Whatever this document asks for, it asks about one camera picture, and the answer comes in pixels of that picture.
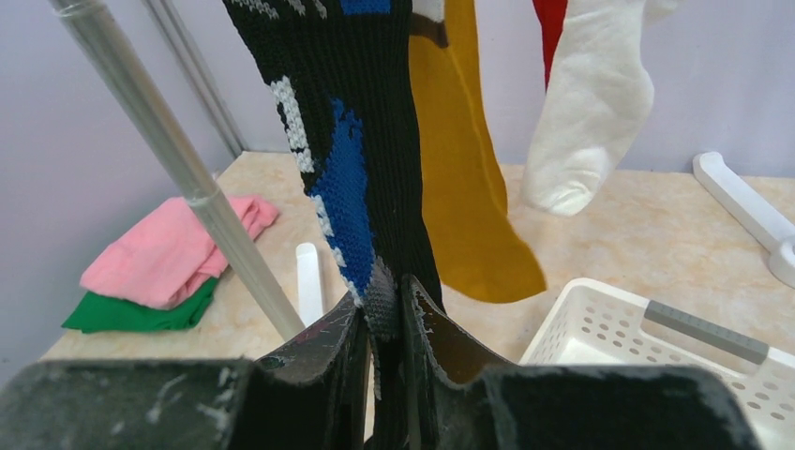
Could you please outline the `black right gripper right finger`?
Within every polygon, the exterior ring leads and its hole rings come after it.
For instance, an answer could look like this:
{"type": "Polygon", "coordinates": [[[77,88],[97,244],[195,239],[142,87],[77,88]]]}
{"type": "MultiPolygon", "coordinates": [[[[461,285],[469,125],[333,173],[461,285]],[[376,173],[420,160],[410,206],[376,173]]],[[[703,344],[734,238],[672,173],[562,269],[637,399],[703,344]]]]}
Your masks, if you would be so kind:
{"type": "Polygon", "coordinates": [[[692,366],[526,366],[400,294],[410,449],[758,449],[735,397],[692,366]]]}

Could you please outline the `black sock with blue pattern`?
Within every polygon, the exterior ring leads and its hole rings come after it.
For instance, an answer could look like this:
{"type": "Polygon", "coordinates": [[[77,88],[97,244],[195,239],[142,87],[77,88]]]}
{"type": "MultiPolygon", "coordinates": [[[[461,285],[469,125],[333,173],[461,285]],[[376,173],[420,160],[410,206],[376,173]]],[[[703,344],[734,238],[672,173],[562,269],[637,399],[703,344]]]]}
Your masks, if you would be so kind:
{"type": "Polygon", "coordinates": [[[228,1],[374,352],[369,447],[408,445],[400,285],[442,284],[423,220],[409,1],[228,1]]]}

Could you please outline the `white sock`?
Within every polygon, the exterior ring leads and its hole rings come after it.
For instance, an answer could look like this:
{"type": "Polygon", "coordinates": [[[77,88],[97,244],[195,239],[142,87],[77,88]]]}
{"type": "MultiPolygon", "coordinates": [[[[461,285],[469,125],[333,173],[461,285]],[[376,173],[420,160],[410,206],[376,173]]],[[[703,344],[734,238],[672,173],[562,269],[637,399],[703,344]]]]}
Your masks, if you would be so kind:
{"type": "Polygon", "coordinates": [[[521,185],[530,207],[583,210],[645,124],[653,82],[641,60],[645,27],[677,1],[569,0],[521,185]]]}

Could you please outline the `mustard yellow striped sock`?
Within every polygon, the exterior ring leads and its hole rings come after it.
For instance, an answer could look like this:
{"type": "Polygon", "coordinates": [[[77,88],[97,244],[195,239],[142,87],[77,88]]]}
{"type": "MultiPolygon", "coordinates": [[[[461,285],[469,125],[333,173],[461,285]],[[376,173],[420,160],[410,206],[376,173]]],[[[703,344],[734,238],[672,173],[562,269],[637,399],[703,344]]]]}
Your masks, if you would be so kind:
{"type": "Polygon", "coordinates": [[[442,283],[492,304],[544,292],[542,268],[508,217],[483,107],[474,2],[412,2],[409,58],[423,218],[442,283]]]}

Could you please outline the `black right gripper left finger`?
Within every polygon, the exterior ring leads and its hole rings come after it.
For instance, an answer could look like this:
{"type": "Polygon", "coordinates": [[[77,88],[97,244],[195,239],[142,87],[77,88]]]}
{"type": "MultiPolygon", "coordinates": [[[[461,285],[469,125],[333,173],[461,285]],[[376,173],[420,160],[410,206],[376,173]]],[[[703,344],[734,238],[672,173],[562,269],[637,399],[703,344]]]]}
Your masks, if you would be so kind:
{"type": "Polygon", "coordinates": [[[5,449],[359,449],[367,332],[350,297],[258,360],[46,360],[1,392],[5,449]]]}

